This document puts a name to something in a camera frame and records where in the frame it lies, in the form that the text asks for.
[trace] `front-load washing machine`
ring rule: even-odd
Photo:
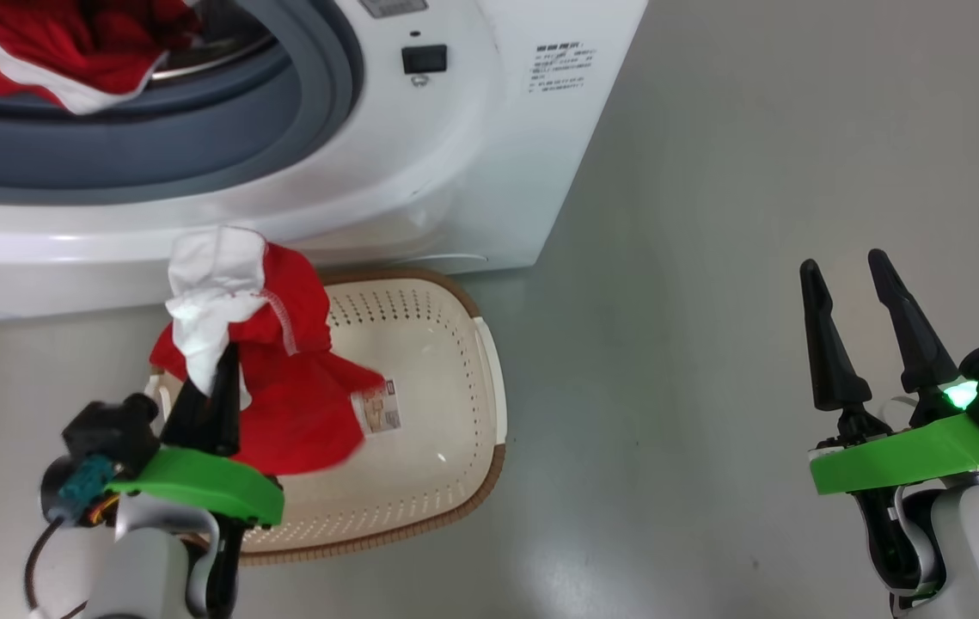
[[[320,267],[529,266],[646,7],[212,3],[233,27],[132,101],[0,98],[0,318],[161,303],[172,240],[217,224]]]

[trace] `green bracket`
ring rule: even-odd
[[[162,447],[134,481],[112,481],[115,493],[148,493],[255,524],[281,524],[284,494],[258,470],[204,454]]]
[[[979,427],[965,414],[811,461],[818,494],[907,486],[979,470]]]

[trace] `beige plastic basket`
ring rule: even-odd
[[[472,299],[427,271],[340,275],[325,290],[333,350],[394,381],[400,427],[368,434],[343,465],[281,477],[284,524],[246,535],[244,565],[320,559],[451,524],[489,496],[505,463],[505,384]],[[179,383],[157,380],[167,403]]]

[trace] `floor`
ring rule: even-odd
[[[846,497],[819,498],[796,269],[822,263],[877,402],[901,393],[883,247],[979,346],[979,4],[654,0],[537,266],[470,275],[508,385],[493,496],[437,532],[242,573],[238,616],[888,616]],[[143,383],[161,309],[0,325],[0,619],[36,489],[91,399]],[[79,603],[101,532],[41,565]]]

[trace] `laundry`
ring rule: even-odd
[[[384,380],[332,353],[328,296],[309,260],[251,230],[222,227],[176,240],[172,324],[149,357],[206,393],[231,341],[241,358],[239,462],[295,475],[345,461],[363,443],[349,395]]]
[[[142,94],[201,24],[198,0],[0,0],[0,95],[96,113]]]

